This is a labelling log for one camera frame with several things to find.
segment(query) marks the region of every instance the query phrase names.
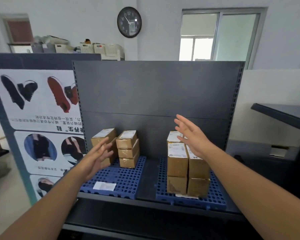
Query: blue plastic pallet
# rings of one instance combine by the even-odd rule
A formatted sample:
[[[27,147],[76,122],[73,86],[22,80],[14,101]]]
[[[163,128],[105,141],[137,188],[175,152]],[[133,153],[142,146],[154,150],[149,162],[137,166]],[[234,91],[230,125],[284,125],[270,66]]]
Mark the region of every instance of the blue plastic pallet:
[[[160,159],[158,182],[156,185],[156,200],[170,202],[171,205],[196,206],[206,210],[225,210],[226,201],[219,189],[216,176],[210,171],[210,186],[207,198],[188,199],[176,197],[173,193],[167,192],[167,158]]]
[[[136,192],[145,162],[146,157],[140,156],[135,168],[121,168],[119,158],[117,158],[113,164],[98,171],[91,180],[85,182],[81,186],[80,192],[134,200],[136,198]],[[93,186],[97,181],[114,183],[117,185],[115,186],[114,191],[96,190],[93,189]]]

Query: stack of boxes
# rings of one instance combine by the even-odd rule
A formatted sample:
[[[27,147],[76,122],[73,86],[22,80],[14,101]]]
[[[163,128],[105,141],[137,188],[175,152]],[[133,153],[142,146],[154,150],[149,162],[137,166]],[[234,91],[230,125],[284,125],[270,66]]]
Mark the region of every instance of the stack of boxes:
[[[120,167],[135,168],[140,156],[139,139],[136,130],[125,130],[116,139]]]
[[[186,147],[177,136],[182,137],[182,134],[178,131],[171,131],[167,139],[167,192],[185,195],[187,193],[189,160]]]
[[[104,168],[109,164],[112,164],[114,160],[118,157],[118,149],[116,145],[117,132],[115,128],[103,129],[95,136],[93,136],[91,138],[92,146],[93,147],[96,146],[100,141],[102,141],[106,137],[109,137],[109,140],[106,143],[112,142],[112,147],[108,151],[113,150],[113,154],[110,157],[107,157],[103,162],[101,162],[101,168]]]
[[[190,148],[177,136],[178,131],[169,133],[167,192],[191,197],[206,197],[210,184],[210,167],[206,161],[195,156]]]
[[[210,185],[210,166],[208,163],[192,153],[188,146],[189,182],[187,195],[193,197],[207,197]]]

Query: shoe image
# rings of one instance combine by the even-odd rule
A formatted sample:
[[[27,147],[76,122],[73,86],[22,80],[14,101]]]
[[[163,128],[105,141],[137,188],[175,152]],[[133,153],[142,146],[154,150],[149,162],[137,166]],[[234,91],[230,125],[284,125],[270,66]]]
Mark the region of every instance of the shoe image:
[[[50,158],[48,139],[39,134],[37,134],[37,139],[33,140],[33,151],[36,159],[42,159],[43,157]]]
[[[1,78],[1,82],[3,83],[4,87],[7,89],[10,95],[12,102],[16,103],[20,109],[23,109],[25,102],[23,98],[20,96],[15,83],[7,75],[1,75],[0,78]]]
[[[62,83],[53,76],[48,77],[48,85],[54,95],[56,104],[62,108],[63,112],[68,113],[70,110],[70,103],[65,96]]]
[[[79,101],[78,90],[75,84],[64,88],[64,93],[72,104],[76,105]]]
[[[34,81],[28,80],[24,83],[17,84],[20,94],[25,100],[29,101],[32,98],[33,93],[37,90],[38,84]]]

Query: cardboard box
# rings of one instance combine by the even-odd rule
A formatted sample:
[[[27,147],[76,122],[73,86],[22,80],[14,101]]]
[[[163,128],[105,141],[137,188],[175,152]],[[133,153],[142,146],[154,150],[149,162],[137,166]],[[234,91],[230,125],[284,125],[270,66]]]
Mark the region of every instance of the cardboard box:
[[[118,149],[119,157],[120,158],[133,158],[136,153],[139,151],[139,139],[136,140],[132,149]]]
[[[136,140],[136,130],[125,130],[117,138],[117,147],[118,149],[132,149]]]
[[[188,154],[184,143],[168,143],[168,176],[187,177],[188,161]]]
[[[116,129],[115,128],[103,129],[102,131],[97,133],[95,136],[91,138],[92,146],[96,146],[100,141],[102,141],[107,136],[109,137],[109,140],[106,143],[113,141],[113,139],[117,136]]]
[[[186,147],[189,156],[189,178],[209,179],[210,178],[209,164],[205,160],[193,154],[188,146]]]
[[[140,150],[137,151],[135,156],[131,158],[120,158],[120,167],[122,168],[135,168],[140,156]]]
[[[183,134],[181,134],[179,131],[170,131],[167,142],[181,142],[177,136],[183,137]]]
[[[187,177],[167,176],[167,192],[185,195],[187,193]]]
[[[112,147],[108,150],[108,151],[113,151],[113,154],[101,162],[101,164],[100,164],[101,168],[103,168],[109,164],[112,164],[115,161],[115,159],[118,157],[118,149],[117,149],[117,145],[116,145],[116,139],[117,139],[117,137],[115,137],[112,140]]]
[[[193,197],[207,197],[209,192],[210,179],[189,178],[188,182],[188,196]]]

